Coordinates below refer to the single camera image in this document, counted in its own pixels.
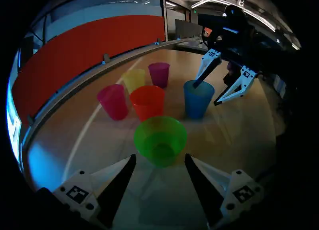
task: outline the plastic cup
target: plastic cup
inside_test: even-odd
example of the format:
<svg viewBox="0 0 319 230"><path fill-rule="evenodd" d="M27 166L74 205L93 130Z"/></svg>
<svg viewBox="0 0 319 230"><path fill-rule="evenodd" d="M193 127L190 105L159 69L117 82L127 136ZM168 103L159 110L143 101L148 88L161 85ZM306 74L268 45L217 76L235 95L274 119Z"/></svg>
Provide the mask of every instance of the plastic cup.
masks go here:
<svg viewBox="0 0 319 230"><path fill-rule="evenodd" d="M171 117L157 116L142 122L134 133L138 152L158 167L173 164L186 144L184 126Z"/></svg>
<svg viewBox="0 0 319 230"><path fill-rule="evenodd" d="M124 87L121 84L113 84L102 89L97 95L103 109L113 120L124 119L128 114Z"/></svg>
<svg viewBox="0 0 319 230"><path fill-rule="evenodd" d="M169 64L153 63L148 66L152 83L160 88L165 88L168 82Z"/></svg>
<svg viewBox="0 0 319 230"><path fill-rule="evenodd" d="M215 89L204 81L194 89L194 82L195 80L190 80L184 84L185 112L192 119L201 119L212 100Z"/></svg>
<svg viewBox="0 0 319 230"><path fill-rule="evenodd" d="M145 70L132 69L122 75L126 89L131 94L137 88L145 85Z"/></svg>
<svg viewBox="0 0 319 230"><path fill-rule="evenodd" d="M140 121L163 115L164 96L164 90L157 86L142 86L131 93L130 100Z"/></svg>

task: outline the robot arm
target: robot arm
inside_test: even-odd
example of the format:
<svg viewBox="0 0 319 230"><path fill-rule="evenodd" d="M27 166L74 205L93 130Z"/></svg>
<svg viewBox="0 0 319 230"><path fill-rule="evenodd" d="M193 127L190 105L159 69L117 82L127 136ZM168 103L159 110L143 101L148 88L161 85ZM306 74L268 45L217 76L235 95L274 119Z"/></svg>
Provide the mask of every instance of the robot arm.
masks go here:
<svg viewBox="0 0 319 230"><path fill-rule="evenodd" d="M291 75L287 77L287 73L284 73L287 66L280 66L279 63L292 64L291 60L298 58L301 51L296 54L266 48L262 44L264 39L248 24L241 9L228 6L225 12L227 18L222 25L208 26L213 31L209 37L203 36L203 42L207 41L205 44L209 51L202 58L193 87L197 88L222 59L240 68L234 74L237 79L232 79L230 83L224 81L228 87L214 101L215 105L246 94L260 72L278 74L288 85Z"/></svg>
<svg viewBox="0 0 319 230"><path fill-rule="evenodd" d="M110 228L135 165L136 156L131 155L93 174L79 170L53 195L86 221Z"/></svg>
<svg viewBox="0 0 319 230"><path fill-rule="evenodd" d="M209 229L235 221L264 198L263 187L241 169L228 174L190 154L185 155L185 165Z"/></svg>

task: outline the blue plastic cup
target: blue plastic cup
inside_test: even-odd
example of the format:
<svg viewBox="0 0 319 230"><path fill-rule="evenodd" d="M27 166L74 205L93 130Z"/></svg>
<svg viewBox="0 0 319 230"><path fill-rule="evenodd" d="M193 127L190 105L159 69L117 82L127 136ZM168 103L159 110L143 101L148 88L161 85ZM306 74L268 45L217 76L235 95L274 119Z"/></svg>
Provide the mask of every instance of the blue plastic cup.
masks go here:
<svg viewBox="0 0 319 230"><path fill-rule="evenodd" d="M192 119L201 119L212 100L215 89L211 84L204 81L194 89L195 81L189 80L184 84L185 112Z"/></svg>

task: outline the table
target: table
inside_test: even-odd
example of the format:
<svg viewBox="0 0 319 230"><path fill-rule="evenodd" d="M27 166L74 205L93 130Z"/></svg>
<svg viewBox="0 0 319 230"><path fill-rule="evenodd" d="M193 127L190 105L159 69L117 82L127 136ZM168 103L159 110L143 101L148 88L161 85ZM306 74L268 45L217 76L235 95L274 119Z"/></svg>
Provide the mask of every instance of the table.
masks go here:
<svg viewBox="0 0 319 230"><path fill-rule="evenodd" d="M212 101L202 120L185 116L183 84L194 79L201 58L188 52L159 50L111 71L79 91L54 113L31 144L28 165L35 187L54 190L61 183L76 144L66 177L79 169L93 173L136 154L137 164L113 229L206 229L204 212L183 163L185 153L228 173L242 169L253 178L273 165L276 157L274 124L258 79L242 98L218 106ZM176 163L162 169L149 163L134 146L133 135L140 121L128 93L130 111L124 120L113 121L103 109L96 109L100 89L116 83L132 64L148 73L148 65L154 62L171 65L164 115L181 121L187 131L186 146ZM215 88L213 100L226 88L226 66L223 61L205 80ZM152 84L149 74L146 84ZM83 134L83 126L90 118ZM44 175L48 168L55 172L50 178Z"/></svg>

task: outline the orange plastic cup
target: orange plastic cup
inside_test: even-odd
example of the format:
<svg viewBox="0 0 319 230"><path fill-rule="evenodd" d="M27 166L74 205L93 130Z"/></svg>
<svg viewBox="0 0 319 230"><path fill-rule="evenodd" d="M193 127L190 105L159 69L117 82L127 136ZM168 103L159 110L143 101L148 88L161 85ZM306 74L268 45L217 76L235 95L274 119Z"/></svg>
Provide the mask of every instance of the orange plastic cup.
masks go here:
<svg viewBox="0 0 319 230"><path fill-rule="evenodd" d="M141 122L163 115L165 92L157 86L142 86L130 95L131 103Z"/></svg>

